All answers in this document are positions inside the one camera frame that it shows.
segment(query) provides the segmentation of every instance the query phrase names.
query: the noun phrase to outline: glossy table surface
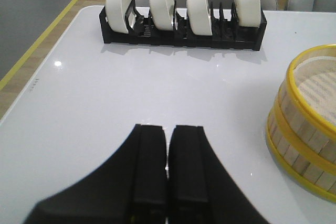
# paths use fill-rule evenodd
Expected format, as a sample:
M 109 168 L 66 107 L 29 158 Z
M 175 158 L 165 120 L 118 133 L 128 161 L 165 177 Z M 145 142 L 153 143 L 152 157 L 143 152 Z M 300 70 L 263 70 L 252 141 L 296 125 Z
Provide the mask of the glossy table surface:
M 336 13 L 265 11 L 261 50 L 251 51 L 104 45 L 101 9 L 78 13 L 0 121 L 1 224 L 21 223 L 37 201 L 89 174 L 136 123 L 162 125 L 168 143 L 175 125 L 203 126 L 270 223 L 335 223 L 336 204 L 274 162 L 265 124 L 289 62 L 336 42 Z

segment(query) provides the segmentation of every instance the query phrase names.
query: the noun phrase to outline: black object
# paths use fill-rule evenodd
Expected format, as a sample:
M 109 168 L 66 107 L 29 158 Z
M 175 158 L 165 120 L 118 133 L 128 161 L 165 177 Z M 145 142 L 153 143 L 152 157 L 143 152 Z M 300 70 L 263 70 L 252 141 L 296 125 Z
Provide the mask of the black object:
M 212 150 L 203 127 L 177 126 L 169 148 L 170 224 L 267 224 Z
M 142 16 L 132 0 L 125 14 L 125 23 L 129 34 L 113 31 L 107 21 L 105 7 L 99 14 L 100 26 L 105 44 L 121 42 L 130 44 L 173 45 L 188 47 L 234 48 L 252 49 L 259 51 L 264 37 L 267 21 L 261 9 L 261 23 L 259 27 L 239 26 L 239 19 L 234 3 L 231 7 L 231 20 L 224 18 L 223 5 L 219 4 L 219 19 L 214 17 L 213 3 L 210 4 L 212 36 L 195 35 L 190 27 L 188 17 L 184 19 L 176 10 L 173 12 L 173 31 L 158 30 L 153 22 L 151 12 L 148 18 Z M 134 12 L 135 24 L 131 28 L 129 16 Z
M 165 167 L 162 128 L 136 125 L 99 168 L 39 202 L 24 224 L 164 224 Z

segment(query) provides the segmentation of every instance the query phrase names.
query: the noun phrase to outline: plastic dish rack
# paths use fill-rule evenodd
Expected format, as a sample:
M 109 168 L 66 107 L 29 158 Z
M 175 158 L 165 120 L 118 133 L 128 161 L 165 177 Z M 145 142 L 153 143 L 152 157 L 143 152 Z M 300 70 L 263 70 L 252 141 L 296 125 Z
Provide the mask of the plastic dish rack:
M 131 12 L 135 13 L 133 28 L 129 24 Z M 212 36 L 195 35 L 191 30 L 189 18 L 179 15 L 176 10 L 176 1 L 173 12 L 173 30 L 158 30 L 153 22 L 151 12 L 148 17 L 141 15 L 132 0 L 126 13 L 125 23 L 128 34 L 113 31 L 107 21 L 105 7 L 99 14 L 101 31 L 105 44 L 111 42 L 148 45 L 172 45 L 177 47 L 211 47 L 211 48 L 234 48 L 252 49 L 259 51 L 264 37 L 267 21 L 261 9 L 261 23 L 259 27 L 239 26 L 239 19 L 234 3 L 231 7 L 231 20 L 224 17 L 223 5 L 219 5 L 219 19 L 214 17 L 213 2 L 210 4 Z

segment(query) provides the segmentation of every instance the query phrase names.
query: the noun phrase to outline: yellow tape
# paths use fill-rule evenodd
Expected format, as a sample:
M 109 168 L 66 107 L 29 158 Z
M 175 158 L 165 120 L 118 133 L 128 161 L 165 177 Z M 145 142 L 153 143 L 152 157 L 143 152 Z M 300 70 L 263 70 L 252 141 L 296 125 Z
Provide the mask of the yellow tape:
M 312 193 L 315 193 L 329 201 L 336 202 L 336 195 L 332 194 L 328 191 L 323 190 L 322 188 L 310 183 L 307 179 L 302 177 L 300 174 L 298 174 L 288 163 L 284 160 L 284 158 L 278 153 L 276 147 L 273 145 L 273 142 L 271 140 L 271 136 L 269 134 L 269 128 L 266 126 L 266 132 L 267 132 L 267 145 L 273 156 L 276 158 L 276 160 L 279 162 L 279 164 L 283 167 L 283 169 L 291 175 L 294 179 L 297 180 L 298 183 L 300 183 L 303 187 L 310 190 Z
M 28 50 L 21 56 L 21 58 L 15 63 L 10 71 L 0 81 L 0 90 L 2 90 L 15 73 L 22 67 L 22 65 L 29 59 L 36 48 L 42 43 L 42 41 L 50 34 L 50 32 L 57 26 L 60 20 L 66 15 L 66 13 L 74 6 L 77 0 L 71 0 L 71 2 L 63 9 L 63 11 L 55 18 L 55 20 L 47 27 L 47 29 L 35 40 L 35 42 L 28 48 Z
M 336 175 L 336 165 L 329 162 L 328 160 L 321 157 L 319 154 L 314 152 L 305 142 L 301 140 L 301 138 L 292 130 L 283 116 L 282 110 L 279 105 L 279 95 L 274 100 L 274 115 L 277 121 L 277 125 L 287 140 L 306 160 L 321 168 L 322 170 Z
M 336 126 L 332 123 L 328 122 L 326 119 L 324 119 L 320 114 L 318 114 L 304 99 L 304 97 L 301 95 L 301 93 L 298 90 L 298 87 L 295 84 L 294 79 L 294 69 L 298 65 L 298 61 L 302 57 L 304 57 L 306 54 L 309 54 L 311 52 L 322 50 L 322 49 L 328 49 L 328 48 L 334 48 L 336 50 L 336 44 L 335 45 L 323 45 L 323 46 L 317 46 L 310 48 L 302 53 L 300 53 L 289 65 L 287 73 L 286 73 L 286 89 L 288 94 L 291 97 L 292 102 L 294 105 L 300 110 L 300 112 L 303 114 L 303 116 L 317 129 L 319 129 L 321 132 L 323 132 L 328 138 L 336 141 Z

